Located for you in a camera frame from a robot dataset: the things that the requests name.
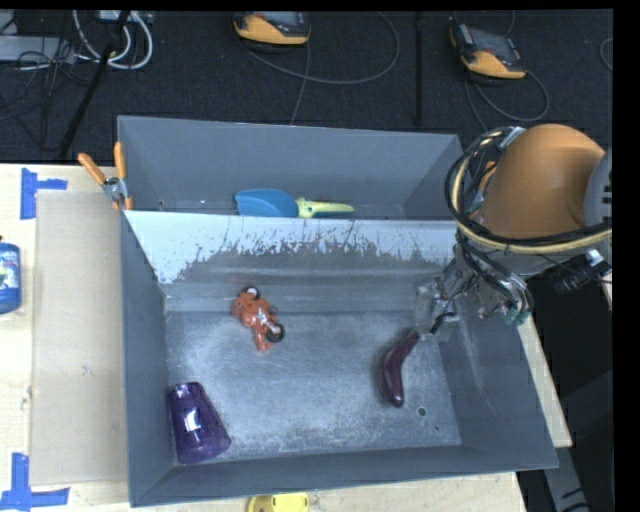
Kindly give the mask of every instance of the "orange figurine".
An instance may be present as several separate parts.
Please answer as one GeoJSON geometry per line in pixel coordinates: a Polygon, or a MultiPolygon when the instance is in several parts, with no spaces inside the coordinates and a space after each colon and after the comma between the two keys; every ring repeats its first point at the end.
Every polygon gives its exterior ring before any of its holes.
{"type": "Polygon", "coordinates": [[[273,343],[282,341],[284,327],[276,322],[276,309],[260,298],[255,286],[248,286],[233,301],[231,314],[245,327],[253,329],[258,350],[268,350],[273,343]]]}

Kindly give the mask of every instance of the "gray bin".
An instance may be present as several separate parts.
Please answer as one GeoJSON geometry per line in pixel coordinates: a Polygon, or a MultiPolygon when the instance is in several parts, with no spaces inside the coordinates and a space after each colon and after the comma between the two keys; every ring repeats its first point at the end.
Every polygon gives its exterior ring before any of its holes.
{"type": "Polygon", "coordinates": [[[450,340],[404,363],[404,406],[377,389],[416,285],[452,256],[456,136],[124,116],[118,138],[135,202],[121,218],[133,506],[557,466],[517,329],[465,298],[450,340]],[[355,212],[239,216],[234,193],[259,187],[355,212]],[[230,314],[248,285],[286,329],[266,353],[230,314]],[[232,439],[191,466],[166,402],[184,381],[232,439]]]}

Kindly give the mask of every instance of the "wooden table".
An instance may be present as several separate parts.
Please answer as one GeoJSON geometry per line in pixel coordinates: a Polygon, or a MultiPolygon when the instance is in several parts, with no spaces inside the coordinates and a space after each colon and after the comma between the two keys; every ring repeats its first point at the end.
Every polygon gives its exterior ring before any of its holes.
{"type": "MultiPolygon", "coordinates": [[[[0,316],[0,490],[10,486],[11,453],[29,454],[34,306],[34,272],[37,218],[20,220],[21,169],[18,164],[0,164],[0,236],[21,249],[23,307],[18,314],[0,316]]],[[[107,201],[96,183],[81,166],[28,165],[40,180],[61,178],[68,181],[67,191],[95,192],[97,201],[107,201]]],[[[103,168],[107,176],[115,169],[103,168]]],[[[60,192],[64,201],[65,191],[60,192]]],[[[520,327],[524,351],[538,389],[542,408],[556,448],[571,446],[571,436],[560,408],[551,374],[533,321],[520,327]]],[[[119,511],[128,510],[126,482],[84,482],[71,487],[65,507],[53,509],[119,511]]],[[[49,487],[34,487],[46,490],[49,487]]],[[[525,510],[514,473],[452,477],[426,481],[394,483],[309,493],[310,511],[356,510],[439,510],[512,512],[525,510]]],[[[188,505],[151,507],[166,511],[246,510],[247,499],[230,499],[188,505]]]]}

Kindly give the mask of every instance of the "blue container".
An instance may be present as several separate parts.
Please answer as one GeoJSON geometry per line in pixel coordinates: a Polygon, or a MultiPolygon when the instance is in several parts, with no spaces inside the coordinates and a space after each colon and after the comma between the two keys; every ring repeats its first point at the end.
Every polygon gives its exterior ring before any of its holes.
{"type": "Polygon", "coordinates": [[[20,249],[0,243],[0,314],[20,307],[20,249]]]}

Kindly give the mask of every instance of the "blue plastic scoop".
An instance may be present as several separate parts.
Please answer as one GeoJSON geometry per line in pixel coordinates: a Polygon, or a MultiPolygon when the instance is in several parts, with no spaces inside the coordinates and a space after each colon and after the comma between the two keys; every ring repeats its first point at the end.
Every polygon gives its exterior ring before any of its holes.
{"type": "Polygon", "coordinates": [[[310,201],[304,197],[294,199],[275,188],[241,190],[235,195],[240,215],[253,217],[320,217],[351,213],[348,204],[310,201]]]}

